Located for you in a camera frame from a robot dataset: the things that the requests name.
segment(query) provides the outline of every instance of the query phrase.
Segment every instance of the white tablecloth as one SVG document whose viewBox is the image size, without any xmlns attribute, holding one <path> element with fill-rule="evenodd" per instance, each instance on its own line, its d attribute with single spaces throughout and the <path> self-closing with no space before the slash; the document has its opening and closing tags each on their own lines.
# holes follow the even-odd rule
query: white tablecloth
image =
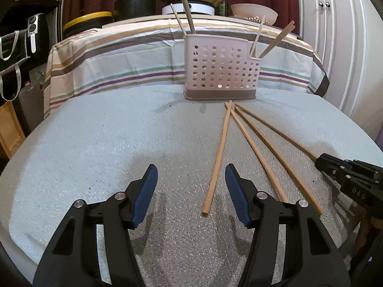
<svg viewBox="0 0 383 287">
<path fill-rule="evenodd" d="M 73 98 L 28 136 L 0 177 L 0 221 L 34 263 L 74 200 L 104 201 L 153 163 L 158 185 L 145 221 L 130 232 L 147 286 L 237 286 L 253 232 L 236 217 L 224 167 L 233 163 L 258 190 L 276 195 L 231 119 L 211 215 L 201 217 L 226 110 L 222 102 L 187 101 L 182 91 L 183 85 L 153 85 Z M 260 88 L 256 100 L 241 104 L 318 156 L 383 166 L 372 139 L 319 96 Z M 325 211 L 321 219 L 340 246 L 358 223 L 347 210 L 351 201 L 300 150 L 253 121 L 317 197 Z M 301 199 L 280 163 L 250 134 L 289 201 Z M 100 233 L 98 240 L 102 252 Z M 275 277 L 281 275 L 283 247 L 281 242 Z M 100 266 L 108 280 L 103 254 Z"/>
</svg>

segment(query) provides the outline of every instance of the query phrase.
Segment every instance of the chopstick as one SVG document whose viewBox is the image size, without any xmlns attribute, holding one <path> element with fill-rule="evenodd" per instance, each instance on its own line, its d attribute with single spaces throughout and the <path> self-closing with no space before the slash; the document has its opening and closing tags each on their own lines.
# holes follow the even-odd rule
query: chopstick
<svg viewBox="0 0 383 287">
<path fill-rule="evenodd" d="M 284 132 L 282 132 L 281 130 L 277 129 L 275 126 L 271 125 L 270 123 L 268 123 L 267 121 L 265 121 L 264 119 L 262 119 L 261 117 L 256 115 L 255 113 L 253 113 L 250 110 L 244 108 L 240 104 L 235 104 L 235 106 L 240 108 L 243 112 L 247 113 L 248 115 L 252 116 L 254 119 L 257 119 L 258 121 L 260 121 L 261 123 L 263 123 L 264 125 L 269 127 L 270 129 L 272 129 L 273 131 L 275 131 L 277 134 L 282 136 L 288 142 L 290 142 L 291 144 L 296 146 L 299 150 L 301 150 L 304 154 L 306 154 L 315 163 L 317 157 L 313 153 L 311 153 L 308 149 L 306 149 L 302 144 L 300 144 L 299 142 L 297 142 L 296 140 L 294 140 L 290 136 L 286 135 Z"/>
<path fill-rule="evenodd" d="M 174 5 L 173 5 L 173 3 L 170 3 L 170 7 L 172 8 L 172 11 L 173 11 L 173 13 L 174 13 L 174 15 L 175 15 L 175 18 L 177 18 L 177 21 L 178 21 L 178 24 L 180 25 L 180 28 L 181 28 L 182 33 L 183 33 L 183 36 L 185 37 L 185 36 L 186 36 L 186 31 L 185 31 L 185 29 L 183 28 L 183 25 L 182 25 L 182 23 L 181 23 L 181 19 L 180 19 L 180 17 L 178 16 L 177 11 L 174 9 Z"/>
<path fill-rule="evenodd" d="M 250 51 L 250 57 L 253 56 L 254 54 L 254 57 L 257 58 L 257 54 L 255 53 L 255 47 L 257 46 L 257 43 L 258 43 L 258 39 L 259 39 L 259 36 L 262 32 L 262 28 L 263 28 L 263 24 L 265 23 L 265 15 L 263 16 L 262 18 L 262 21 L 261 21 L 261 24 L 259 26 L 259 30 L 258 30 L 258 34 L 257 34 L 257 37 L 255 38 L 255 41 L 253 43 L 253 46 L 251 47 L 251 51 Z"/>
<path fill-rule="evenodd" d="M 275 174 L 271 170 L 269 164 L 267 164 L 267 161 L 262 156 L 260 150 L 257 148 L 255 142 L 251 139 L 250 135 L 248 134 L 247 130 L 243 126 L 243 124 L 240 122 L 238 116 L 235 114 L 234 110 L 231 109 L 231 116 L 233 117 L 234 121 L 237 123 L 239 129 L 241 130 L 242 134 L 245 136 L 246 140 L 248 141 L 249 145 L 253 149 L 255 155 L 258 157 L 259 161 L 261 162 L 263 168 L 265 169 L 265 172 L 267 174 L 267 177 L 271 181 L 271 184 L 273 185 L 273 188 L 275 189 L 276 193 L 279 196 L 279 199 L 284 202 L 288 203 L 287 196 L 285 195 L 279 180 L 275 177 Z"/>
<path fill-rule="evenodd" d="M 220 170 L 221 161 L 222 161 L 223 149 L 225 148 L 227 129 L 229 127 L 231 106 L 232 106 L 232 101 L 230 100 L 229 105 L 227 106 L 227 112 L 226 112 L 225 120 L 223 122 L 221 142 L 220 142 L 220 147 L 218 149 L 216 162 L 215 162 L 215 165 L 213 168 L 213 174 L 211 176 L 211 180 L 209 183 L 209 189 L 208 189 L 208 192 L 206 193 L 205 201 L 204 201 L 202 211 L 201 211 L 203 216 L 207 216 L 209 214 L 211 202 L 213 201 L 213 195 L 214 195 L 215 187 L 217 184 L 218 172 Z"/>
<path fill-rule="evenodd" d="M 257 136 L 262 140 L 262 142 L 269 148 L 269 150 L 276 156 L 276 158 L 280 161 L 282 166 L 286 169 L 290 177 L 294 180 L 295 184 L 298 186 L 298 188 L 301 190 L 302 194 L 306 199 L 308 199 L 315 210 L 318 212 L 319 215 L 323 215 L 324 211 L 323 208 L 319 205 L 317 199 L 313 196 L 311 191 L 306 187 L 306 185 L 303 183 L 301 178 L 296 174 L 296 172 L 292 169 L 290 164 L 279 154 L 279 152 L 276 150 L 276 148 L 271 144 L 271 142 L 265 137 L 265 135 L 252 123 L 250 122 L 243 113 L 240 112 L 239 109 L 236 109 L 234 106 L 235 111 L 239 114 L 239 116 L 246 122 L 246 124 L 254 131 L 254 133 L 257 134 Z"/>
<path fill-rule="evenodd" d="M 193 18 L 192 18 L 192 14 L 190 12 L 188 0 L 181 0 L 181 1 L 182 1 L 182 4 L 183 4 L 183 8 L 185 10 L 186 17 L 187 17 L 188 22 L 189 22 L 190 31 L 191 31 L 192 34 L 195 34 Z"/>
<path fill-rule="evenodd" d="M 271 51 L 276 45 L 282 42 L 283 38 L 286 37 L 291 31 L 295 29 L 294 21 L 291 21 L 279 34 L 278 36 L 269 44 L 269 46 L 262 52 L 259 58 L 265 57 L 269 51 Z"/>
</svg>

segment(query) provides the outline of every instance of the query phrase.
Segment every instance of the metal screw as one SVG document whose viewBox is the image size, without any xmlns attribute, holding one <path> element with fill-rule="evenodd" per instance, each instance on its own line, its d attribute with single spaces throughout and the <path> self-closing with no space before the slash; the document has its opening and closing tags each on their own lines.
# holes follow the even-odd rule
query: metal screw
<svg viewBox="0 0 383 287">
<path fill-rule="evenodd" d="M 84 205 L 84 201 L 83 200 L 77 200 L 74 202 L 74 207 L 76 208 L 80 208 Z"/>
<path fill-rule="evenodd" d="M 267 194 L 265 192 L 258 192 L 257 197 L 261 200 L 267 199 Z"/>
<path fill-rule="evenodd" d="M 301 207 L 307 207 L 309 206 L 309 203 L 306 200 L 299 200 L 298 202 L 299 206 Z"/>
<path fill-rule="evenodd" d="M 114 198 L 116 200 L 123 200 L 125 198 L 125 193 L 124 192 L 118 192 L 116 193 L 116 195 L 114 196 Z"/>
</svg>

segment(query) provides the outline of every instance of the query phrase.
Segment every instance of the white bowl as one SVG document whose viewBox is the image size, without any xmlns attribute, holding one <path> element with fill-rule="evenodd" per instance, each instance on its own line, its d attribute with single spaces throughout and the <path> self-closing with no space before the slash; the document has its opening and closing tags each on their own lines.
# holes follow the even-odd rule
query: white bowl
<svg viewBox="0 0 383 287">
<path fill-rule="evenodd" d="M 278 13 L 273 9 L 259 4 L 233 4 L 231 6 L 231 11 L 234 16 L 255 19 L 258 21 L 261 21 L 263 16 L 265 16 L 265 23 L 269 25 L 275 24 L 276 18 L 278 17 Z"/>
</svg>

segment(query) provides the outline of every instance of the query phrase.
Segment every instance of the wooden box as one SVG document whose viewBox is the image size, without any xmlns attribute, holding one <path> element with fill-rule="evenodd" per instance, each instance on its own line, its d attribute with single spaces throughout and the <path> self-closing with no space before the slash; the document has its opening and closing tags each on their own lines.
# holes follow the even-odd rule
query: wooden box
<svg viewBox="0 0 383 287">
<path fill-rule="evenodd" d="M 0 107 L 0 158 L 10 159 L 24 140 L 12 102 L 6 102 Z"/>
</svg>

